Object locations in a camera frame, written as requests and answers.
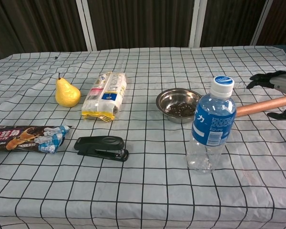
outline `brown curtain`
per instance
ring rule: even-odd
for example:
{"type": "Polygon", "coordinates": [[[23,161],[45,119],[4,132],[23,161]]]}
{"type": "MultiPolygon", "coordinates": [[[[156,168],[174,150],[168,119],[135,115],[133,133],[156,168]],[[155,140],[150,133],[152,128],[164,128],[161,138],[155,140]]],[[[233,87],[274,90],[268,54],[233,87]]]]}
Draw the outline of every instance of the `brown curtain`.
{"type": "Polygon", "coordinates": [[[186,47],[193,0],[88,0],[98,50],[186,47]]]}
{"type": "Polygon", "coordinates": [[[286,0],[274,0],[257,45],[286,44],[286,0]]]}
{"type": "Polygon", "coordinates": [[[201,46],[249,45],[265,0],[208,0],[201,46]]]}
{"type": "Polygon", "coordinates": [[[86,50],[75,0],[0,0],[0,59],[86,50]]]}

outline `pear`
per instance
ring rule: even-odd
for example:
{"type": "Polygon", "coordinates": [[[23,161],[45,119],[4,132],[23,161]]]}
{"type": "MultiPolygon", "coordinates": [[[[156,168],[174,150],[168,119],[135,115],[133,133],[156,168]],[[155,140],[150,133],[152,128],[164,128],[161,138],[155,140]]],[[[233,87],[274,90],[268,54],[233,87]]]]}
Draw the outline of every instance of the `pear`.
{"type": "Polygon", "coordinates": [[[81,98],[81,92],[58,74],[56,80],[56,102],[65,107],[75,106],[81,98]]]}

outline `plastic bottle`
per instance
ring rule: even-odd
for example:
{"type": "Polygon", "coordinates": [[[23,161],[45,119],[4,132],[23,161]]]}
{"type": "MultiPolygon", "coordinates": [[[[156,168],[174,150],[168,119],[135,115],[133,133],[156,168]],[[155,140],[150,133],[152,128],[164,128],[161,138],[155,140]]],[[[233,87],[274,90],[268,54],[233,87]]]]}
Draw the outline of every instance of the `plastic bottle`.
{"type": "Polygon", "coordinates": [[[188,142],[186,160],[189,169],[210,173],[216,169],[236,115],[230,98],[234,80],[227,76],[213,79],[209,94],[196,107],[192,141],[188,142]]]}

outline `stainless steel bowl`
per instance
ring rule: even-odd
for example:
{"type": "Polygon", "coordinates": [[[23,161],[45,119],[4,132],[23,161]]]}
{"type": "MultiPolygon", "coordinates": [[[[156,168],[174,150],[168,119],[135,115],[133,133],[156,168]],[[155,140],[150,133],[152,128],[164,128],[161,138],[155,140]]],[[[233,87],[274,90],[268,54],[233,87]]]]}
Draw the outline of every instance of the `stainless steel bowl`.
{"type": "Polygon", "coordinates": [[[196,107],[201,95],[192,90],[184,88],[173,88],[161,92],[156,99],[158,109],[174,123],[188,123],[194,119],[194,114],[188,117],[178,117],[169,114],[170,106],[173,104],[187,103],[196,107]]]}

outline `wooden handle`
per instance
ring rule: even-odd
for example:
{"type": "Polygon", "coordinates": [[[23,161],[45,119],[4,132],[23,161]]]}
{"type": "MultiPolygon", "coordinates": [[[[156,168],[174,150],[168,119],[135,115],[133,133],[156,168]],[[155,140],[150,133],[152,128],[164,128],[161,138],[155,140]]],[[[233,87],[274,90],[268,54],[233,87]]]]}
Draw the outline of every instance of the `wooden handle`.
{"type": "Polygon", "coordinates": [[[271,99],[260,103],[250,104],[246,106],[240,106],[236,109],[236,117],[250,115],[261,111],[271,110],[278,107],[286,106],[286,96],[271,99]]]}

